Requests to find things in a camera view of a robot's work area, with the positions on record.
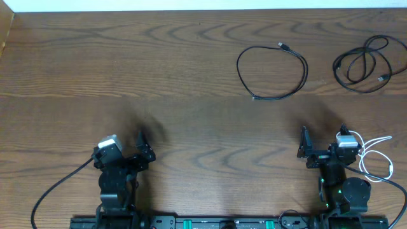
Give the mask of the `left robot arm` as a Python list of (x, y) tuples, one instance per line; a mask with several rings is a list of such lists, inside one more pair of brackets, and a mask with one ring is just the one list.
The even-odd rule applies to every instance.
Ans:
[(93, 166), (99, 177), (101, 204), (96, 210), (94, 228), (150, 228), (149, 216), (135, 206), (138, 188), (137, 174), (148, 169), (156, 160), (155, 152), (143, 132), (136, 135), (134, 154), (123, 156), (126, 149), (113, 134), (103, 138), (93, 149)]

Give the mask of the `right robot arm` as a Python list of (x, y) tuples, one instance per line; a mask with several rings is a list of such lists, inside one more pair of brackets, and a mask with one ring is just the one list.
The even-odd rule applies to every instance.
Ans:
[(319, 169), (319, 196), (327, 210), (312, 216), (309, 228), (362, 228), (361, 214), (368, 210), (371, 185), (358, 177), (347, 177), (346, 166), (356, 161), (361, 145), (345, 125), (327, 150), (313, 147), (308, 129), (301, 128), (298, 158), (306, 158), (308, 169)]

